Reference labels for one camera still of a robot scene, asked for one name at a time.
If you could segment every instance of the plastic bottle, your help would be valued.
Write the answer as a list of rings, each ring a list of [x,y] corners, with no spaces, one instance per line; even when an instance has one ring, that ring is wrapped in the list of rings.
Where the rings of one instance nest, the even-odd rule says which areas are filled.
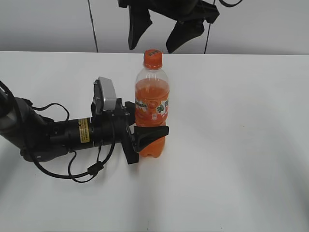
[[[135,119],[139,127],[166,125],[169,111],[169,79],[162,70],[162,53],[147,50],[144,53],[144,69],[135,82]],[[163,151],[165,137],[145,147],[140,155],[159,157]]]

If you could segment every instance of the white table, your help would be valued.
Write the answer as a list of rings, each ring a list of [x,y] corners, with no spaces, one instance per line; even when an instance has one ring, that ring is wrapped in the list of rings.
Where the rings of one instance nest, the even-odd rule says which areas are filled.
[[[90,116],[98,76],[133,101],[141,68],[142,54],[0,52],[15,96],[59,102],[71,118]],[[117,145],[77,184],[44,175],[1,137],[0,231],[309,231],[309,56],[165,54],[164,70],[170,135],[158,159],[128,166]],[[96,153],[79,151],[73,172]],[[71,157],[44,166],[67,174]]]

